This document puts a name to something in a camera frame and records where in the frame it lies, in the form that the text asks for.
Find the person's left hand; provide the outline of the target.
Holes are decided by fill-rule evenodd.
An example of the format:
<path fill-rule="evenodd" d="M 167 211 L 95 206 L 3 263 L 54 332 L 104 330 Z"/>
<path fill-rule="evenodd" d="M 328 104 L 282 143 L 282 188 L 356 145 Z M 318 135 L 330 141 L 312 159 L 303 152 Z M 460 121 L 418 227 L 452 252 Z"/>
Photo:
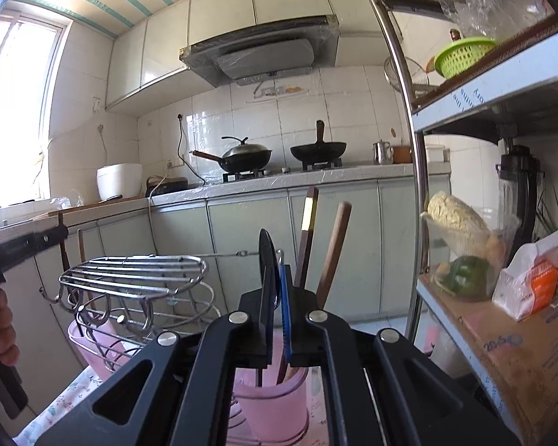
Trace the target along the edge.
<path fill-rule="evenodd" d="M 14 366 L 19 360 L 20 350 L 16 340 L 13 312 L 8 304 L 7 294 L 0 288 L 0 361 L 6 366 Z"/>

